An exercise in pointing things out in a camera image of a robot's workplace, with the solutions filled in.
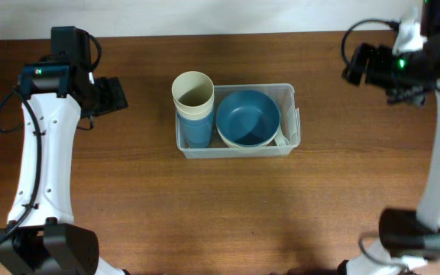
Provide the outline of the beige cup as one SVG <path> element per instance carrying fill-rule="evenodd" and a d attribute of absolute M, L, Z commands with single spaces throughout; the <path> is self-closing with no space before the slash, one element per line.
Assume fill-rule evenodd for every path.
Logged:
<path fill-rule="evenodd" d="M 187 110 L 186 106 L 176 105 L 176 113 L 181 120 L 202 121 L 209 117 L 213 112 L 213 105 L 196 106 L 193 110 Z"/>
<path fill-rule="evenodd" d="M 171 92 L 174 105 L 186 106 L 187 110 L 193 110 L 196 106 L 214 105 L 213 82 L 206 74 L 198 71 L 180 74 L 173 81 Z"/>

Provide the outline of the blue cup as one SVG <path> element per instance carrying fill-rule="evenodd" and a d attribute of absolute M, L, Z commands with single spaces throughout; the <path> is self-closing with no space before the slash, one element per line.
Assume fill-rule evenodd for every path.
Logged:
<path fill-rule="evenodd" d="M 212 138 L 211 128 L 182 128 L 180 133 L 191 148 L 206 148 Z"/>
<path fill-rule="evenodd" d="M 180 121 L 180 128 L 186 133 L 209 133 L 212 131 L 213 127 L 213 114 L 201 118 L 199 120 L 191 120 L 184 118 L 182 115 L 178 114 L 177 118 Z"/>

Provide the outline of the white plastic spoon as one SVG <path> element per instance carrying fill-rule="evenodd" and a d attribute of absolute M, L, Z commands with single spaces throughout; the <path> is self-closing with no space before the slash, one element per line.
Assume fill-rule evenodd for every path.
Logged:
<path fill-rule="evenodd" d="M 290 142 L 284 134 L 281 134 L 283 140 L 283 146 L 288 145 Z"/>

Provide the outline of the white plastic fork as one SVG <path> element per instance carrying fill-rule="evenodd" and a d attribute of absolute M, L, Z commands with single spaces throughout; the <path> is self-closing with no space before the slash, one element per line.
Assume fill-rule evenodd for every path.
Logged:
<path fill-rule="evenodd" d="M 277 146 L 282 147 L 283 140 L 281 134 L 284 134 L 289 140 L 290 143 L 287 146 L 299 145 L 296 128 L 296 113 L 293 105 L 281 112 L 280 126 L 274 140 Z"/>

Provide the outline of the beige bowl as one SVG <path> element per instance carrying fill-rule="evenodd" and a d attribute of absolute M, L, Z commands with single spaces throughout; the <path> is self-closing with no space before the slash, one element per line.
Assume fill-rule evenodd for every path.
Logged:
<path fill-rule="evenodd" d="M 269 137 L 268 139 L 265 139 L 263 141 L 258 142 L 258 137 L 257 136 L 253 136 L 251 133 L 249 133 L 248 135 L 244 136 L 241 139 L 241 143 L 237 142 L 237 141 L 231 141 L 229 140 L 225 135 L 223 135 L 223 133 L 220 131 L 220 129 L 217 129 L 217 132 L 220 136 L 220 138 L 222 139 L 222 141 L 228 146 L 228 147 L 246 147 L 246 148 L 250 148 L 250 147 L 264 147 L 267 146 L 271 141 L 274 141 L 277 132 L 275 132 L 271 137 Z"/>

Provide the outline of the blue bowl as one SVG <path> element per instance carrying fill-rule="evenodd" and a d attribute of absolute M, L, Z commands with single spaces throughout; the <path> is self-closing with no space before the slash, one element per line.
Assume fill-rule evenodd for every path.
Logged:
<path fill-rule="evenodd" d="M 258 142 L 271 137 L 278 131 L 281 121 L 280 110 L 267 94 L 257 90 L 237 91 L 227 95 L 219 104 L 216 113 L 216 127 L 231 141 L 251 133 Z"/>

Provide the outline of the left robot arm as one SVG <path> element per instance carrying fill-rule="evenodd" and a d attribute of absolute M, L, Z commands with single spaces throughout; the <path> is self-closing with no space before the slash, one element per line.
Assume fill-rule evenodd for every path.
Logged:
<path fill-rule="evenodd" d="M 102 50 L 87 31 L 53 27 L 51 52 L 24 66 L 12 89 L 22 104 L 24 144 L 18 188 L 0 228 L 0 264 L 13 274 L 117 274 L 96 234 L 74 223 L 73 141 L 81 119 L 122 110 L 117 78 L 95 78 Z"/>

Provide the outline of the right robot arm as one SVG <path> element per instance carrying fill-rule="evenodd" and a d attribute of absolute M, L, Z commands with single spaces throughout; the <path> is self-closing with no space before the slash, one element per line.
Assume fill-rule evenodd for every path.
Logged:
<path fill-rule="evenodd" d="M 339 274 L 412 274 L 440 259 L 440 0 L 425 0 L 388 26 L 397 33 L 392 47 L 360 44 L 345 58 L 343 78 L 350 84 L 383 89 L 391 105 L 422 105 L 429 94 L 437 122 L 429 177 L 414 210 L 385 209 L 370 247 L 341 262 Z"/>

